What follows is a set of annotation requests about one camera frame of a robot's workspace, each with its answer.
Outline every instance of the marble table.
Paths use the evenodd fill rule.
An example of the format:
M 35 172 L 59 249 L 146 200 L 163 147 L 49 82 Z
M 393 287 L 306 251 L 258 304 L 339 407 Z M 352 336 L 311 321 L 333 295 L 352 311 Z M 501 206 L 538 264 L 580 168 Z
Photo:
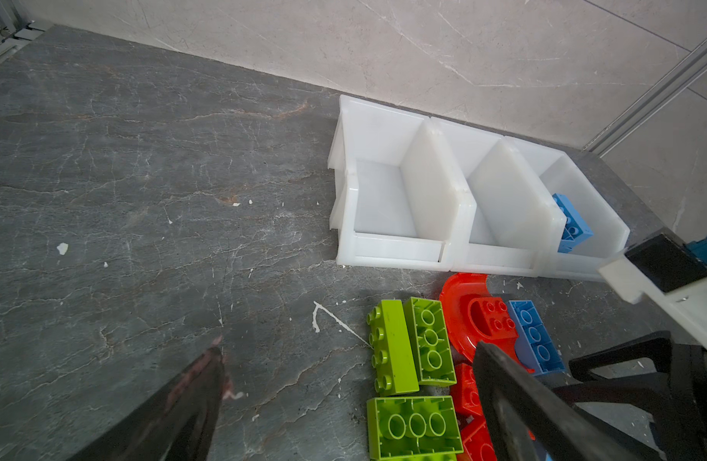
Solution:
M 449 274 L 336 265 L 338 97 L 67 27 L 0 65 L 1 460 L 73 454 L 219 335 L 247 396 L 224 404 L 210 459 L 368 458 L 370 350 L 314 303 L 366 337 L 378 300 L 436 297 Z M 601 160 L 564 150 L 631 241 L 661 226 Z M 564 361 L 688 338 L 602 283 L 489 286 L 533 300 Z M 642 415 L 597 408 L 649 439 Z

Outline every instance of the white plastic bin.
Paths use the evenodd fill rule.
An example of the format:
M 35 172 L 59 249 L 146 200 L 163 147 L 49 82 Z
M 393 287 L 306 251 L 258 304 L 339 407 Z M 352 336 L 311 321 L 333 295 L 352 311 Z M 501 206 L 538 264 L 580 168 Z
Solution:
M 330 148 L 337 263 L 448 271 L 476 204 L 427 116 L 348 96 Z
M 508 139 L 520 150 L 548 193 L 567 196 L 594 233 L 572 252 L 554 253 L 542 275 L 603 281 L 597 272 L 599 264 L 625 248 L 630 229 L 565 152 L 522 139 Z
M 477 203 L 453 270 L 537 277 L 558 252 L 566 217 L 512 140 L 433 118 Z

